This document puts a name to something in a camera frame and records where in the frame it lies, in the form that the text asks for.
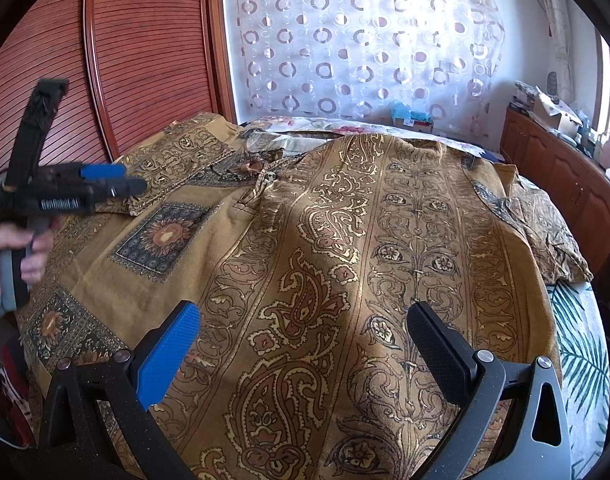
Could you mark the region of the person's left hand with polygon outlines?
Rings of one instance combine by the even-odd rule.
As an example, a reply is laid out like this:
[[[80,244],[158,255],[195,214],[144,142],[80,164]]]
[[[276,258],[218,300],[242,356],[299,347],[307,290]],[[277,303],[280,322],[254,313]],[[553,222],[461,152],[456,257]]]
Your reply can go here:
[[[32,253],[24,257],[20,263],[20,276],[28,285],[35,285],[41,281],[53,248],[55,234],[61,229],[62,221],[61,217],[52,218],[49,229],[40,235],[28,229],[21,229],[15,224],[0,224],[0,252],[32,245]]]

